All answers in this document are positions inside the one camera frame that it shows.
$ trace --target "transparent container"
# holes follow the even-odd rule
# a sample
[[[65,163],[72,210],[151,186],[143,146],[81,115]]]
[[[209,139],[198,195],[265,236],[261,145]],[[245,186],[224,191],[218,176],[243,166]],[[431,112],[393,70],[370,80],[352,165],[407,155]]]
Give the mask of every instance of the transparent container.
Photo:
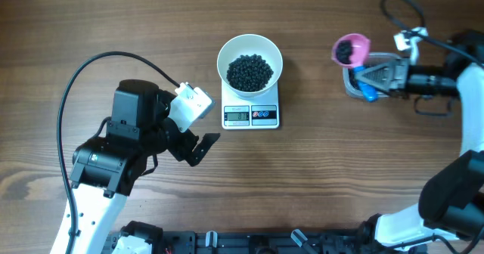
[[[397,54],[374,52],[368,55],[368,59],[365,61],[365,66],[373,67],[396,59],[400,59],[400,56]],[[346,93],[352,98],[365,99],[365,96],[359,88],[352,84],[352,81],[350,80],[351,78],[350,69],[343,68],[343,81],[345,83]],[[387,98],[388,95],[383,92],[378,92],[378,97]]]

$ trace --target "white scale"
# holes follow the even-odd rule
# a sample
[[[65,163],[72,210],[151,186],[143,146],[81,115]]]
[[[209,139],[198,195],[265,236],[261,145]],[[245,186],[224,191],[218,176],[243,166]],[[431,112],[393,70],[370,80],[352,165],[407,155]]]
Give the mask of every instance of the white scale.
[[[238,97],[222,82],[224,129],[276,129],[279,127],[278,84],[252,98]]]

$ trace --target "wood grain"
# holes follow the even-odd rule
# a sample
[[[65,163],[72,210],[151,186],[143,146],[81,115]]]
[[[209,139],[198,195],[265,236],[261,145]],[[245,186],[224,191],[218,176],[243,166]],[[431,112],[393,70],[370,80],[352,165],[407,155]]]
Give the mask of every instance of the wood grain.
[[[484,0],[416,1],[438,39],[484,29]],[[242,33],[267,36],[282,51],[281,127],[224,131],[219,104],[193,129],[222,133],[206,159],[190,168],[161,155],[158,170],[136,182],[115,229],[130,220],[178,231],[354,228],[377,212],[416,203],[424,183],[458,156],[460,110],[437,119],[415,115],[410,101],[367,104],[346,96],[341,69],[329,58],[338,37],[360,32],[375,51],[395,50],[398,30],[378,2],[0,0],[0,253],[47,253],[54,242],[66,200],[57,109],[86,58],[111,50],[140,54],[220,103],[216,56]],[[443,61],[429,45],[421,53],[422,64]],[[64,114],[67,162],[110,115],[114,89],[128,78],[173,89],[135,60],[90,65]],[[438,243],[431,250],[447,252]]]

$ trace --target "black pellet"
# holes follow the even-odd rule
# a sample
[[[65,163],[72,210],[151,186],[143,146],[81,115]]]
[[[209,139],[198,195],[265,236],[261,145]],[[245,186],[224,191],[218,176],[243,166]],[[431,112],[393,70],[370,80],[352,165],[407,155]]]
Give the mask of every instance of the black pellet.
[[[336,59],[342,64],[351,64],[349,57],[353,54],[353,45],[351,41],[341,41],[336,47]]]
[[[230,62],[227,80],[239,91],[260,91],[265,88],[274,72],[260,55],[241,55]]]

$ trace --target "pink cup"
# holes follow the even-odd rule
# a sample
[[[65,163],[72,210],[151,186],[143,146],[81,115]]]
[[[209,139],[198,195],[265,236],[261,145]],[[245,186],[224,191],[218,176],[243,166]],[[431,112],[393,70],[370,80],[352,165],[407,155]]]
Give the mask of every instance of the pink cup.
[[[340,42],[349,40],[353,47],[353,54],[349,57],[351,64],[343,64],[336,59],[336,49]],[[333,45],[333,50],[331,51],[331,59],[342,67],[353,69],[356,67],[363,66],[368,55],[370,54],[370,40],[363,36],[362,34],[352,33],[345,35],[338,39],[338,41]]]

